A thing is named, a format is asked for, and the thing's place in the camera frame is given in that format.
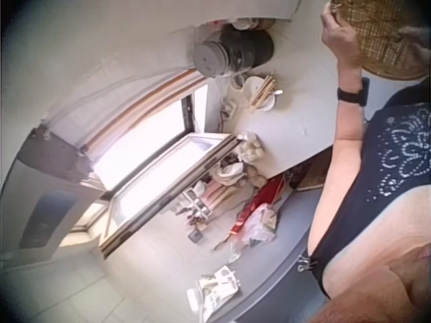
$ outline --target white wall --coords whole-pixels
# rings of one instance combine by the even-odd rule
[[[2,273],[2,293],[25,322],[146,323],[142,304],[128,298],[92,252]]]
[[[226,17],[287,18],[297,0],[32,1],[2,40],[1,179],[44,112],[113,58]]]

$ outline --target wicker basket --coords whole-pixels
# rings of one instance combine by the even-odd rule
[[[399,35],[404,26],[420,26],[422,16],[409,0],[333,0],[356,30],[365,70],[396,80],[418,79],[428,68],[416,59],[409,40]]]

